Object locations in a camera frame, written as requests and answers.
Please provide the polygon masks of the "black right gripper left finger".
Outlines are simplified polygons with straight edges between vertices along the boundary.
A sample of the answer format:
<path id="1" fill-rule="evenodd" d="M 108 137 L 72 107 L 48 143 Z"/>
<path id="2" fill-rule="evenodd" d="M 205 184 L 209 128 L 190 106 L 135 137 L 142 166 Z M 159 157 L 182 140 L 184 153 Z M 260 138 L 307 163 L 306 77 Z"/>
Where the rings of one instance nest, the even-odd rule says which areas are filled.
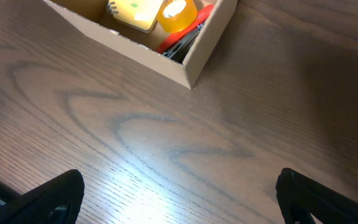
<path id="1" fill-rule="evenodd" d="M 83 176 L 76 169 L 22 195 L 0 183 L 0 224 L 75 224 L 84 194 Z"/>

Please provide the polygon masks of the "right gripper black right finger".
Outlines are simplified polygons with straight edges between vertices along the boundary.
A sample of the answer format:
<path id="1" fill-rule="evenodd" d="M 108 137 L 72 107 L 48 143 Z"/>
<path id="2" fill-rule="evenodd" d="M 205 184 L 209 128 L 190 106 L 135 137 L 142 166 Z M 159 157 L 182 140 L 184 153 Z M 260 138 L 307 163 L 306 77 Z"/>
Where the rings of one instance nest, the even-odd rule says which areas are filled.
<path id="1" fill-rule="evenodd" d="M 357 223 L 358 203 L 290 169 L 282 169 L 276 196 L 286 224 Z"/>

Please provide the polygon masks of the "brown cardboard box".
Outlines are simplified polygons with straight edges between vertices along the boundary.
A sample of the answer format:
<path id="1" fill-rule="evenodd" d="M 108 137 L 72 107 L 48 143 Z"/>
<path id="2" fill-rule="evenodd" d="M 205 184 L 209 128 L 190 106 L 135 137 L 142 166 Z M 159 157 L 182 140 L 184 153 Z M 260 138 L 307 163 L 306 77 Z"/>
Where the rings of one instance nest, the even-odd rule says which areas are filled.
<path id="1" fill-rule="evenodd" d="M 196 83 L 237 6 L 233 0 L 196 1 L 199 10 L 210 4 L 213 8 L 183 61 L 176 62 L 155 51 L 168 37 L 160 24 L 149 33 L 126 26 L 110 15 L 107 1 L 44 0 L 44 3 L 90 39 L 189 89 Z"/>

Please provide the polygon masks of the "red black stapler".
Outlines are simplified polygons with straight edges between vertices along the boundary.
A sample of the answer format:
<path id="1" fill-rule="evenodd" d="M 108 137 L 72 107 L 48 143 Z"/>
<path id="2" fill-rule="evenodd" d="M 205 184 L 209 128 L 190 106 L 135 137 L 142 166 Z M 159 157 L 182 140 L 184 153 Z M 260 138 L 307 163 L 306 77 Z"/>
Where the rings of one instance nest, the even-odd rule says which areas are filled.
<path id="1" fill-rule="evenodd" d="M 201 32 L 206 19 L 211 14 L 214 5 L 209 4 L 202 8 L 196 20 L 186 29 L 170 34 L 156 49 L 157 53 L 172 59 L 178 63 L 182 63 L 190 47 L 195 42 L 198 34 Z"/>

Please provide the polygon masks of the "yellow sticky notes pad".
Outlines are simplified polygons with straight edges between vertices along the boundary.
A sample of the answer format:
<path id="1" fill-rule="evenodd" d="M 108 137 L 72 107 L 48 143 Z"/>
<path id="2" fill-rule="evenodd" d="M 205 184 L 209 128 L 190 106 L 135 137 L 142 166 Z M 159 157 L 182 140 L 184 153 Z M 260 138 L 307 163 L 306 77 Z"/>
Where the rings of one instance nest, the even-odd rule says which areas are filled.
<path id="1" fill-rule="evenodd" d="M 109 0 L 108 12 L 127 26 L 150 33 L 164 0 Z"/>

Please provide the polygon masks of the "yellow tape roll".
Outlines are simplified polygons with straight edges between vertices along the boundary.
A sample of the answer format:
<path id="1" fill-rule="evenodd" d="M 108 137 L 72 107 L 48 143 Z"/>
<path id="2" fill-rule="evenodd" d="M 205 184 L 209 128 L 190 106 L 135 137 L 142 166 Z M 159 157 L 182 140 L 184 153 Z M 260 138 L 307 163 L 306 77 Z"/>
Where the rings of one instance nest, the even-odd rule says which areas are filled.
<path id="1" fill-rule="evenodd" d="M 167 1 L 157 14 L 157 21 L 167 33 L 176 33 L 190 26 L 198 10 L 194 0 Z"/>

